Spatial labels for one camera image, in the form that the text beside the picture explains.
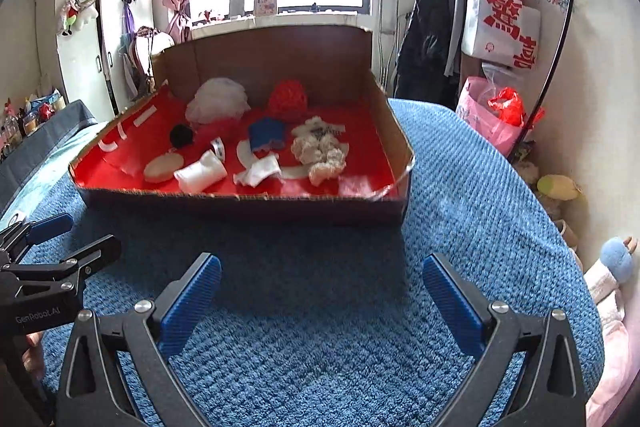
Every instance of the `wardrobe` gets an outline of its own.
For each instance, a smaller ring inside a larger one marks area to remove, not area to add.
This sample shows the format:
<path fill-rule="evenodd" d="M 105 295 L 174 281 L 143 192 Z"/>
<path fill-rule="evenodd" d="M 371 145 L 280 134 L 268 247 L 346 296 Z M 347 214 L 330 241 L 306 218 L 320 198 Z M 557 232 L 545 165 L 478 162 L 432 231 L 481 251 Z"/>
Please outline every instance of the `wardrobe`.
<path fill-rule="evenodd" d="M 98 0 L 96 19 L 71 35 L 57 35 L 65 3 L 36 0 L 41 84 L 57 88 L 67 103 L 82 100 L 98 121 L 112 120 L 132 104 L 123 59 L 125 1 Z M 151 0 L 130 0 L 129 9 L 135 30 L 154 27 Z"/>

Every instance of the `metal screw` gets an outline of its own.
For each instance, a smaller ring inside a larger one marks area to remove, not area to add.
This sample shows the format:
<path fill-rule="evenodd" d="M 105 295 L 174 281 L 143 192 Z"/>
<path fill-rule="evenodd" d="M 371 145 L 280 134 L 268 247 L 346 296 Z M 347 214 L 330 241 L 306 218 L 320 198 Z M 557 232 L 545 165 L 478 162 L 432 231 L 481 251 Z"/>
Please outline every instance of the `metal screw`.
<path fill-rule="evenodd" d="M 556 308 L 551 312 L 551 316 L 555 318 L 556 321 L 564 321 L 566 318 L 566 313 Z"/>
<path fill-rule="evenodd" d="M 506 313 L 509 311 L 509 305 L 504 301 L 494 301 L 491 303 L 491 309 L 496 313 Z"/>
<path fill-rule="evenodd" d="M 151 304 L 151 301 L 142 299 L 142 301 L 136 302 L 135 306 L 133 306 L 133 309 L 135 309 L 137 313 L 144 313 L 148 312 L 152 306 L 153 304 Z"/>
<path fill-rule="evenodd" d="M 82 322 L 87 322 L 91 317 L 94 316 L 94 312 L 91 310 L 82 310 L 78 313 L 78 319 Z"/>

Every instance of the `blue textured bedspread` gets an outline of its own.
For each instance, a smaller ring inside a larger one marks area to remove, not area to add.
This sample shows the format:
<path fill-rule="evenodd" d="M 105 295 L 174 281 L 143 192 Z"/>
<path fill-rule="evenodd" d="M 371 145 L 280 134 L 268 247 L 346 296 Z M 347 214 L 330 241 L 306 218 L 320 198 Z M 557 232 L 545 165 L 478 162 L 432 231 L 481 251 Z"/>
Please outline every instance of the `blue textured bedspread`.
<path fill-rule="evenodd" d="M 34 218 L 69 212 L 72 232 L 31 251 L 55 262 L 113 233 L 114 266 L 88 280 L 101 314 L 157 296 L 201 251 L 219 256 L 222 288 L 172 365 L 215 426 L 425 426 L 470 368 L 420 276 L 447 255 L 490 299 L 520 312 L 568 312 L 587 392 L 602 371 L 596 308 L 580 270 L 513 169 L 448 109 L 393 101 L 417 155 L 402 230 L 221 223 L 122 208 L 86 208 L 68 175 Z M 49 331 L 47 384 L 57 388 L 70 326 Z M 127 375 L 149 425 L 161 425 Z M 512 368 L 484 425 L 498 418 Z"/>

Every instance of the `black coat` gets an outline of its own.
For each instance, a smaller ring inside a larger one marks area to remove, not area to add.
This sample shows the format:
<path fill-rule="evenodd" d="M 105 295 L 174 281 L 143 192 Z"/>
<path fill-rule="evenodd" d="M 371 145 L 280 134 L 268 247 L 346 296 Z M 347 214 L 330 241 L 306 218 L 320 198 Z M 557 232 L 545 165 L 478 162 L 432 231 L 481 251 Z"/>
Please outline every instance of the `black coat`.
<path fill-rule="evenodd" d="M 444 76 L 452 22 L 449 0 L 415 0 L 398 55 L 396 98 L 456 108 L 458 78 Z"/>

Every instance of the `blue gripper pad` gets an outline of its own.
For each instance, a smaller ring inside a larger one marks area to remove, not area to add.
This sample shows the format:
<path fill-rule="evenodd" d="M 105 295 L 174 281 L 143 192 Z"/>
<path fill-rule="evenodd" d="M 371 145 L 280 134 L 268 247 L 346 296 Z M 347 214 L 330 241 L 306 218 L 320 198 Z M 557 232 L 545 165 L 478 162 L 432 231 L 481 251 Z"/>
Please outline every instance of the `blue gripper pad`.
<path fill-rule="evenodd" d="M 222 267 L 214 255 L 204 262 L 191 277 L 184 290 L 177 296 L 174 305 L 160 322 L 158 351 L 166 359 L 177 355 L 189 340 L 193 328 L 211 304 L 213 295 L 220 287 Z"/>
<path fill-rule="evenodd" d="M 70 214 L 58 214 L 57 216 L 43 219 L 31 225 L 31 230 L 26 236 L 29 245 L 40 245 L 49 239 L 58 237 L 73 228 L 74 218 Z"/>
<path fill-rule="evenodd" d="M 424 260 L 422 280 L 460 351 L 479 360 L 486 347 L 482 337 L 482 321 L 433 255 Z"/>

